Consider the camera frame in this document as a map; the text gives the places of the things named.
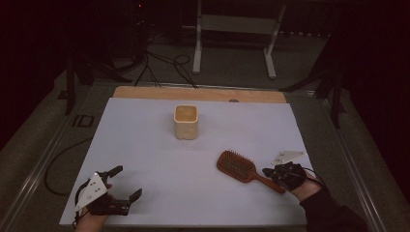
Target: black sleeve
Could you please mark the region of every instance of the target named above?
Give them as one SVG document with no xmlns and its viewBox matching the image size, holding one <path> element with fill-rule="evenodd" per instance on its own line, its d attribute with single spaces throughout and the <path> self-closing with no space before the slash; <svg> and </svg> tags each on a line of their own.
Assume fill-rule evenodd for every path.
<svg viewBox="0 0 410 232">
<path fill-rule="evenodd" d="M 367 232 L 366 222 L 345 206 L 339 206 L 324 189 L 302 201 L 308 232 Z"/>
</svg>

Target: beige container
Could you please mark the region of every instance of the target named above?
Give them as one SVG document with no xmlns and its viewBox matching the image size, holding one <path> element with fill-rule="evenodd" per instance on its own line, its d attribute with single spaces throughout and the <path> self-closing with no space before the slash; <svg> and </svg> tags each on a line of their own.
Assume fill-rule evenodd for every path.
<svg viewBox="0 0 410 232">
<path fill-rule="evenodd" d="M 198 109 L 195 105 L 175 107 L 174 128 L 178 139 L 195 139 L 198 136 Z"/>
</svg>

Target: brown hairbrush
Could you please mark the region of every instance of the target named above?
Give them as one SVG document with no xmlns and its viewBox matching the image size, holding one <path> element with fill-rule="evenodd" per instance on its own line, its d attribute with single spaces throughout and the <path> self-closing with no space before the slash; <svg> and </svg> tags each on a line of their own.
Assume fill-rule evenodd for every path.
<svg viewBox="0 0 410 232">
<path fill-rule="evenodd" d="M 272 180 L 257 174 L 255 164 L 250 159 L 236 152 L 224 151 L 218 159 L 217 168 L 242 183 L 258 180 L 278 193 L 285 192 L 283 188 L 275 184 Z"/>
</svg>

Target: white metal frame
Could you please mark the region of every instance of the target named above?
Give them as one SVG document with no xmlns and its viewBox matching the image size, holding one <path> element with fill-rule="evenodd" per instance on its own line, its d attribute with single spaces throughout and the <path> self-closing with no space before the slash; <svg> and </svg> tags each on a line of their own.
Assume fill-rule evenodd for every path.
<svg viewBox="0 0 410 232">
<path fill-rule="evenodd" d="M 274 62 L 272 59 L 272 50 L 274 49 L 275 41 L 277 39 L 278 31 L 280 28 L 280 23 L 286 9 L 285 5 L 282 5 L 280 7 L 280 12 L 278 14 L 278 18 L 276 19 L 202 14 L 201 8 L 202 0 L 198 0 L 198 11 L 196 18 L 196 46 L 193 56 L 192 68 L 193 73 L 198 74 L 201 69 L 201 32 L 202 30 L 213 30 L 271 35 L 271 42 L 267 47 L 263 49 L 263 55 L 265 56 L 266 68 L 268 70 L 269 78 L 277 78 Z"/>
</svg>

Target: floor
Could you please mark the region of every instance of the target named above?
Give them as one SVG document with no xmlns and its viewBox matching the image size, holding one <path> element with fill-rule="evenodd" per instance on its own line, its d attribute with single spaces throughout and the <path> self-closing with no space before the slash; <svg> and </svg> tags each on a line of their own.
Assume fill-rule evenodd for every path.
<svg viewBox="0 0 410 232">
<path fill-rule="evenodd" d="M 240 47 L 210 40 L 204 43 L 200 74 L 192 74 L 193 43 L 169 43 L 157 37 L 148 50 L 174 59 L 188 55 L 184 65 L 199 88 L 261 89 L 277 91 L 308 76 L 325 41 L 311 37 L 279 35 L 273 52 L 278 78 L 269 79 L 261 47 Z M 184 62 L 186 57 L 178 58 Z M 116 59 L 116 64 L 126 61 Z M 173 65 L 149 56 L 149 67 L 138 85 L 190 87 Z M 143 66 L 123 73 L 133 85 Z M 1 231 L 72 231 L 58 224 L 67 204 L 65 196 L 52 194 L 44 184 L 47 165 L 60 156 L 48 170 L 47 182 L 65 193 L 71 190 L 87 152 L 86 139 L 93 136 L 104 106 L 115 88 L 122 83 L 95 73 L 92 86 L 76 85 L 76 105 L 71 115 L 64 115 L 66 102 L 57 97 L 65 89 L 65 73 L 56 79 L 55 89 L 19 129 L 1 151 L 0 224 Z M 343 91 L 341 129 L 329 120 L 327 101 L 312 95 L 317 83 L 286 94 L 297 118 L 313 167 L 328 184 L 334 198 L 365 218 L 371 231 L 408 231 L 410 208 L 381 158 L 360 116 Z M 90 128 L 73 126 L 75 115 L 93 115 Z M 104 231 L 305 231 L 303 225 L 269 228 L 113 228 Z"/>
</svg>

